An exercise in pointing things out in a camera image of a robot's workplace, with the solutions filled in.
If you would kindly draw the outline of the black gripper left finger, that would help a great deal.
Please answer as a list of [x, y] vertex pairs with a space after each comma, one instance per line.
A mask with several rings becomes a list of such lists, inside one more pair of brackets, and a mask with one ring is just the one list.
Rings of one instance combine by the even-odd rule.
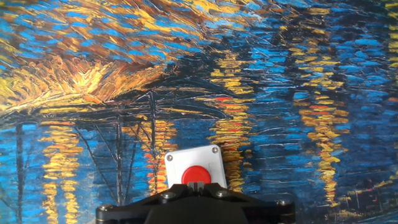
[[170, 189], [157, 193], [129, 205], [104, 204], [96, 208], [96, 224], [117, 224], [133, 221], [134, 223], [145, 221], [149, 212], [160, 205], [192, 196], [197, 189], [197, 184], [174, 184]]

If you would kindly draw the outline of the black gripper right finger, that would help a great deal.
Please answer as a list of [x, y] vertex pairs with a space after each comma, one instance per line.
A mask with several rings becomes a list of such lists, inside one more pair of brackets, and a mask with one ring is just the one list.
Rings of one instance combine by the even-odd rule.
[[203, 223], [295, 223], [295, 203], [289, 199], [263, 201], [219, 184], [196, 183], [204, 203], [198, 208]]

